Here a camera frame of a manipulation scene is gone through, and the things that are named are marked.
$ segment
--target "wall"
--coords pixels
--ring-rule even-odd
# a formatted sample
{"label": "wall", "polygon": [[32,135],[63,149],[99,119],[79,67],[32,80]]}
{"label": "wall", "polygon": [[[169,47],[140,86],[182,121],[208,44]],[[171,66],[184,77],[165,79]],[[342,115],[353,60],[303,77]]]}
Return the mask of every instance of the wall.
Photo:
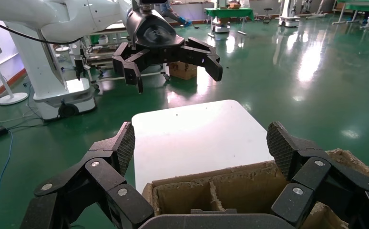
{"label": "wall", "polygon": [[0,47],[2,49],[2,53],[0,54],[0,71],[2,72],[2,75],[9,80],[18,72],[23,70],[24,65],[20,56],[18,55],[18,50],[16,49],[9,32],[1,28]]}

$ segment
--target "wheel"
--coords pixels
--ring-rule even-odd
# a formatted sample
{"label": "wheel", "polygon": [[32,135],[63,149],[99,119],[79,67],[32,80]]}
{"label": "wheel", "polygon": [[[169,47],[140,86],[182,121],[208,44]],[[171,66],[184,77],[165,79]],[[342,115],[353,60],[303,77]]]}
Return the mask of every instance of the wheel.
{"label": "wheel", "polygon": [[171,80],[171,77],[170,77],[168,74],[164,74],[164,77],[165,77],[165,80],[166,80],[166,81]]}

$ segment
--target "brown box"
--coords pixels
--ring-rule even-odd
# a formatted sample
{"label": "brown box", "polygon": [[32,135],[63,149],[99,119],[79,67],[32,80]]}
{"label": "brown box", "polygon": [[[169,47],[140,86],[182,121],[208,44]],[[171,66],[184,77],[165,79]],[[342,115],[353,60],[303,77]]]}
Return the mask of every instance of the brown box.
{"label": "brown box", "polygon": [[197,76],[197,66],[183,62],[169,63],[169,74],[173,77],[189,80]]}
{"label": "brown box", "polygon": [[238,4],[238,3],[230,3],[229,4],[230,9],[239,9],[240,7],[241,7],[241,5]]}
{"label": "brown box", "polygon": [[[349,151],[336,149],[327,153],[338,163],[369,176],[369,167]],[[153,206],[156,216],[228,208],[236,208],[238,213],[270,213],[286,184],[274,161],[267,161],[153,181],[145,186],[143,197]],[[318,202],[302,228],[346,229],[347,223]]]}

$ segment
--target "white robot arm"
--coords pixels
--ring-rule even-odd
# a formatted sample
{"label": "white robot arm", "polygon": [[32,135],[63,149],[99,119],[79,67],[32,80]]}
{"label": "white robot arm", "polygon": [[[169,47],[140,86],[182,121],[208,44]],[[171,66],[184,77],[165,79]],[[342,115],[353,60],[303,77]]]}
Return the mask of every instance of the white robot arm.
{"label": "white robot arm", "polygon": [[126,19],[130,0],[0,0],[0,20],[40,29],[46,40],[70,42]]}
{"label": "white robot arm", "polygon": [[[153,64],[182,61],[202,66],[215,81],[220,81],[222,66],[219,65],[215,48],[194,38],[185,41],[158,12],[150,7],[151,4],[166,1],[0,0],[0,20],[40,30],[39,38],[42,36],[46,41],[36,38],[33,40],[46,43],[78,42],[81,37],[102,31],[122,20],[131,44],[124,42],[119,46],[113,56],[113,66],[114,70],[126,79],[127,84],[137,85],[140,93],[143,90],[140,72]],[[34,52],[26,53],[25,59],[27,58],[34,58]],[[76,69],[79,79],[83,72],[83,62],[78,61],[80,66],[77,65]]]}

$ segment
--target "glossy floor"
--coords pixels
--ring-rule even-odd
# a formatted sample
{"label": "glossy floor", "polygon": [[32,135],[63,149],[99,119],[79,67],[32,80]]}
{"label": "glossy floor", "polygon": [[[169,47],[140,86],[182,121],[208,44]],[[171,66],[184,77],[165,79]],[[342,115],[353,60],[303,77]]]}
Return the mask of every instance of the glossy floor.
{"label": "glossy floor", "polygon": [[[0,191],[0,229],[18,228],[33,189],[78,162],[94,141],[113,136],[135,114],[170,107],[234,99],[265,128],[280,121],[295,136],[314,140],[324,149],[351,150],[369,165],[369,31],[363,34],[358,25],[332,26],[332,21],[337,17],[302,20],[298,29],[284,31],[276,21],[250,22],[247,36],[237,34],[240,26],[234,24],[229,35],[215,40],[207,36],[207,25],[178,28],[181,36],[217,47],[222,81],[212,81],[203,69],[197,79],[188,81],[147,76],[143,94],[123,80],[103,82],[95,111],[46,127],[14,130],[12,157]],[[26,88],[18,85],[14,91]],[[0,107],[0,120],[26,111],[25,104]],[[9,144],[9,136],[0,138],[0,171]],[[133,184],[132,170],[127,179]],[[84,211],[76,224],[113,228],[97,206]]]}

